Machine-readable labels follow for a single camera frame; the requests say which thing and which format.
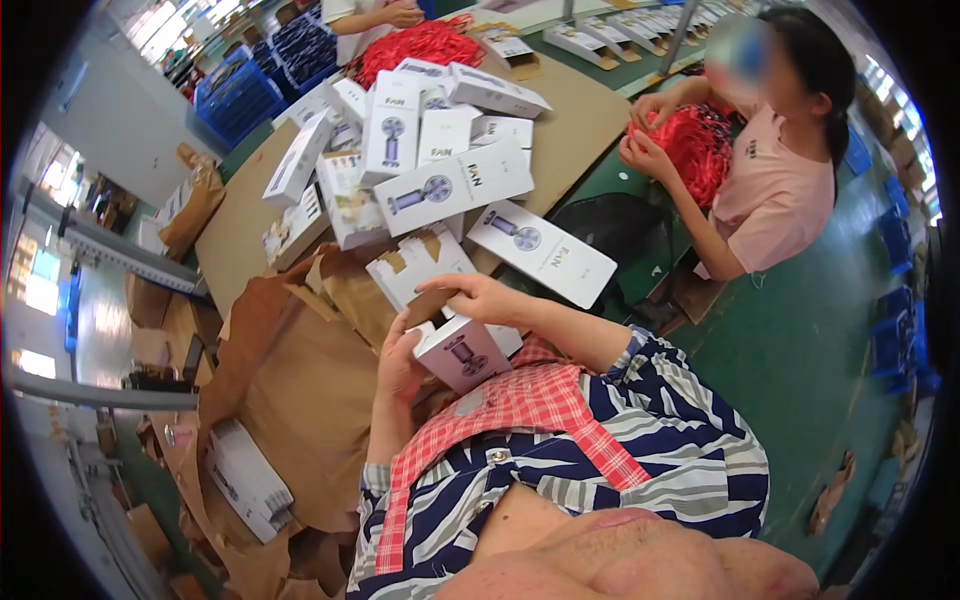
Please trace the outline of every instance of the worker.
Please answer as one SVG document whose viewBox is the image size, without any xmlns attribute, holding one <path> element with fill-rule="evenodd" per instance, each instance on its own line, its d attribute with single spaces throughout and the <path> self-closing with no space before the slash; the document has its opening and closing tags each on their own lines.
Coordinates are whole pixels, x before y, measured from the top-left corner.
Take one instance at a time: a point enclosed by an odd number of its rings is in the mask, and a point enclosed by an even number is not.
<svg viewBox="0 0 960 600">
<path fill-rule="evenodd" d="M 416 0 L 325 0 L 321 15 L 337 35 L 337 64 L 359 57 L 367 47 L 397 29 L 423 20 Z"/>
<path fill-rule="evenodd" d="M 414 431 L 420 332 L 380 353 L 347 598 L 806 598 L 798 559 L 752 540 L 766 454 L 686 363 L 635 326 L 446 275 L 447 305 L 532 333 L 514 369 Z M 569 359 L 551 349 L 558 348 Z"/>
<path fill-rule="evenodd" d="M 769 25 L 759 102 L 736 106 L 748 123 L 733 143 L 730 172 L 708 217 L 666 152 L 645 134 L 677 107 L 715 96 L 708 77 L 641 96 L 631 109 L 640 131 L 620 141 L 620 159 L 662 183 L 673 198 L 701 261 L 695 273 L 703 279 L 764 271 L 813 243 L 833 211 L 835 171 L 849 142 L 856 70 L 843 43 L 808 9 L 774 8 L 759 18 Z"/>
</svg>

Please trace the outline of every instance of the white shirt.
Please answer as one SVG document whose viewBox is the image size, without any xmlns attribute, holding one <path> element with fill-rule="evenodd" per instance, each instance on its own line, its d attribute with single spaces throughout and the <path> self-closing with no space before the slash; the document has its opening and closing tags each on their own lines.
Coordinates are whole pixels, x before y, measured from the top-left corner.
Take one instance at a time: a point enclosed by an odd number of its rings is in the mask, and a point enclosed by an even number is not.
<svg viewBox="0 0 960 600">
<path fill-rule="evenodd" d="M 332 23 L 344 16 L 370 14 L 383 8 L 383 0 L 324 0 L 322 19 Z M 372 29 L 349 36 L 337 36 L 337 64 L 343 66 L 357 58 L 367 47 L 395 29 L 389 23 L 377 25 Z"/>
</svg>

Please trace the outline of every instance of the black hair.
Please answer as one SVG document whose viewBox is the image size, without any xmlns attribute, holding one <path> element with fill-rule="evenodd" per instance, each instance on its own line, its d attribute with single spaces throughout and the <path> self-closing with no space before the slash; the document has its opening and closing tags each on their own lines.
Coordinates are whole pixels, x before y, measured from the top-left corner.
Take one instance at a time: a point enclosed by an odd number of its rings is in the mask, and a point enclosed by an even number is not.
<svg viewBox="0 0 960 600">
<path fill-rule="evenodd" d="M 806 88 L 830 98 L 833 108 L 825 120 L 827 145 L 833 168 L 837 169 L 850 143 L 847 108 L 853 102 L 856 84 L 853 58 L 837 34 L 810 9 L 778 7 L 764 11 L 759 18 L 783 36 L 787 55 Z"/>
</svg>

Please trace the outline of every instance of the red plaid apron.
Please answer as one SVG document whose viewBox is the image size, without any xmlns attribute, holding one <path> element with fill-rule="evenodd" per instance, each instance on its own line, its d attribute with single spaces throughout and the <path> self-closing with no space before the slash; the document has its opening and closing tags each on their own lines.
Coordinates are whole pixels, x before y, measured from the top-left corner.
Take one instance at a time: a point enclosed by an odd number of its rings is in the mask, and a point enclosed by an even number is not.
<svg viewBox="0 0 960 600">
<path fill-rule="evenodd" d="M 619 492 L 650 479 L 593 418 L 580 392 L 583 366 L 559 359 L 534 336 L 525 341 L 511 363 L 513 371 L 484 382 L 430 419 L 390 463 L 390 501 L 377 546 L 377 575 L 403 570 L 404 527 L 412 486 L 447 450 L 478 433 L 510 427 L 565 431 Z"/>
</svg>

